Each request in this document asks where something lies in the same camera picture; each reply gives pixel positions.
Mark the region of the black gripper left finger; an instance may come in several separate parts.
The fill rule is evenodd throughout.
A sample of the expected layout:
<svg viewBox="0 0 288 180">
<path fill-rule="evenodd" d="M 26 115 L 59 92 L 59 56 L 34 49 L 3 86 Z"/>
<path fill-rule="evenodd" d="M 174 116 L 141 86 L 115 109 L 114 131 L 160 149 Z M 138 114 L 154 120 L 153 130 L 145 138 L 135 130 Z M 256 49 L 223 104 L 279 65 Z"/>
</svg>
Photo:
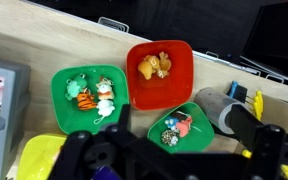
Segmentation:
<svg viewBox="0 0 288 180">
<path fill-rule="evenodd" d="M 119 130 L 129 130 L 130 129 L 130 110 L 131 106 L 129 104 L 124 104 L 121 109 L 121 113 L 118 120 Z"/>
</svg>

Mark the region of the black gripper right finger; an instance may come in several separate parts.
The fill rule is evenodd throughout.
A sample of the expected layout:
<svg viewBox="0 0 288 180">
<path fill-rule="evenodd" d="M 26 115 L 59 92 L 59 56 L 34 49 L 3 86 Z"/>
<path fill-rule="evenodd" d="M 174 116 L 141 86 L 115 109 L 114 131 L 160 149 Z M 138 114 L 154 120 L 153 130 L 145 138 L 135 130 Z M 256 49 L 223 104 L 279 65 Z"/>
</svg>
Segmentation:
<svg viewBox="0 0 288 180">
<path fill-rule="evenodd" d="M 237 137 L 237 140 L 249 151 L 255 148 L 257 129 L 263 126 L 255 116 L 253 116 L 242 105 L 233 105 L 228 118 L 228 125 Z"/>
</svg>

